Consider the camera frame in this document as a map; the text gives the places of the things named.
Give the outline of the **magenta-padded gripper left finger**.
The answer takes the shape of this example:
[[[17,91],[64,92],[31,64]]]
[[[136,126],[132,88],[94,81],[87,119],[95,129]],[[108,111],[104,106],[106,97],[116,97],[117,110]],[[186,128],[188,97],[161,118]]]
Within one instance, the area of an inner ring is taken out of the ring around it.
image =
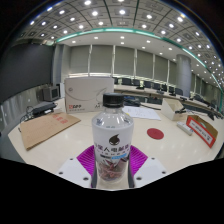
[[[69,158],[56,172],[56,175],[84,188],[95,188],[97,172],[94,147],[90,146],[77,157]]]

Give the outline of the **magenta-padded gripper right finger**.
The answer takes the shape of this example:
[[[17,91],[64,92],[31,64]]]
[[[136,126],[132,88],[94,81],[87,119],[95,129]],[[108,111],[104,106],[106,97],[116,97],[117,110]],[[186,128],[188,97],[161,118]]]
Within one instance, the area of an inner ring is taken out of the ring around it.
[[[128,184],[130,188],[140,188],[168,174],[164,166],[155,157],[148,157],[132,146],[129,154]]]

